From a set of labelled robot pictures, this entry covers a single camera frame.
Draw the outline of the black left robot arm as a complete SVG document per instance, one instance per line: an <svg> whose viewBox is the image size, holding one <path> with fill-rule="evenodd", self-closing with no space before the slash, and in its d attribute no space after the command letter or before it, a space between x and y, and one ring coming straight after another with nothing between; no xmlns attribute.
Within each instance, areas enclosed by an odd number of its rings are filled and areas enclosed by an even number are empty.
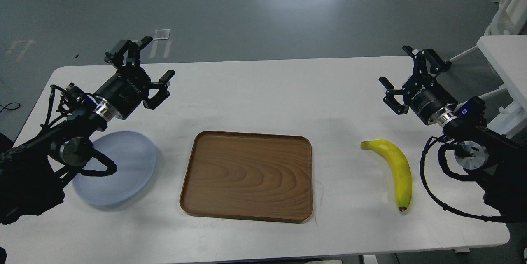
<svg viewBox="0 0 527 264"><path fill-rule="evenodd" d="M125 120L139 104L154 110L169 97L175 71L153 82L141 66L141 51L152 41L151 36L120 40L104 58L115 74L94 93L73 83L65 88L51 84L40 131L1 153L2 225L63 203L64 187L77 175L106 177L117 172L116 163L94 148L90 136L105 131L113 118Z"/></svg>

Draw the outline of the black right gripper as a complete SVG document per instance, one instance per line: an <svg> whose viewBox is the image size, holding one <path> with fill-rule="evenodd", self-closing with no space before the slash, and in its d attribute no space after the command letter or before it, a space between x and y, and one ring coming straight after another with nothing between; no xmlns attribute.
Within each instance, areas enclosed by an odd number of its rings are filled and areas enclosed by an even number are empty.
<svg viewBox="0 0 527 264"><path fill-rule="evenodd" d="M396 114L407 114L410 109L425 125L435 121L433 114L443 108L453 110L459 102L446 91L435 77L450 69L452 62L443 60L433 49L414 49L403 46L402 49L413 59L413 75L403 84L402 89L395 89L386 78L380 77L379 82L385 88L383 102ZM401 104L395 96L403 96Z"/></svg>

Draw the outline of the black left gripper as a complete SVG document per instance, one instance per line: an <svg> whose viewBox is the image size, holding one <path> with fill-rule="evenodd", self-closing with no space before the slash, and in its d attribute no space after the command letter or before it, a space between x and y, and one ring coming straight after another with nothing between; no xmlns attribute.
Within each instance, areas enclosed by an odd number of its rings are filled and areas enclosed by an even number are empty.
<svg viewBox="0 0 527 264"><path fill-rule="evenodd" d="M115 117L119 119L128 118L141 102L144 108L154 110L170 96L168 88L175 71L167 70L158 82L151 82L150 76L140 68L141 51L152 41L151 36L139 41L120 40L110 52L105 53L104 61L115 69L132 69L117 71L94 93L95 97L106 100L116 110ZM152 90L157 92L148 97Z"/></svg>

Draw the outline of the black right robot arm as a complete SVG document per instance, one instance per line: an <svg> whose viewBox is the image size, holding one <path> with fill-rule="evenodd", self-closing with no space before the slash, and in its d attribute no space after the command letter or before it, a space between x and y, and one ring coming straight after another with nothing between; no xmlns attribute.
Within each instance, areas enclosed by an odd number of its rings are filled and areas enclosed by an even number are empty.
<svg viewBox="0 0 527 264"><path fill-rule="evenodd" d="M413 60L413 72L401 89L380 77L385 87L384 103L396 114L412 110L425 125L438 124L442 136L426 142L420 158L420 179L428 195L444 211L485 222L526 221L526 147L488 128L484 118L485 102L474 96L459 105L437 81L450 62L432 49L417 50L403 46ZM499 216L473 215L437 198L427 184L425 159L435 143L437 161L450 178L476 182L484 191L484 204L499 211Z"/></svg>

